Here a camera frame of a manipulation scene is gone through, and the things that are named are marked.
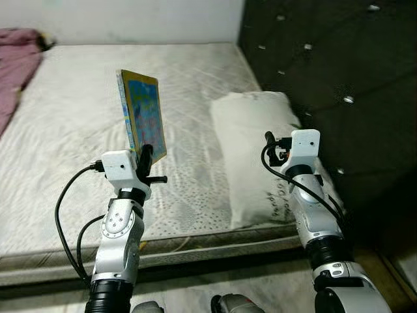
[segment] colorful book cover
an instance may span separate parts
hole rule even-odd
[[[166,156],[164,129],[158,94],[158,80],[128,70],[117,73],[130,149],[139,158],[141,148],[151,144],[153,163]]]

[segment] floor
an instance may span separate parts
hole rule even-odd
[[[155,300],[166,313],[210,312],[213,295],[241,293],[266,312],[314,312],[307,260],[292,260],[219,273],[138,284],[132,307]],[[0,312],[82,313],[87,291],[2,301]]]

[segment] pillow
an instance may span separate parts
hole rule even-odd
[[[289,137],[300,124],[288,98],[269,91],[230,93],[212,102],[211,114],[225,160],[231,228],[294,222],[288,183],[268,172],[261,162],[265,132],[272,131],[276,138]],[[324,171],[319,163],[318,169]],[[323,178],[325,191],[330,189],[335,198],[326,173]]]

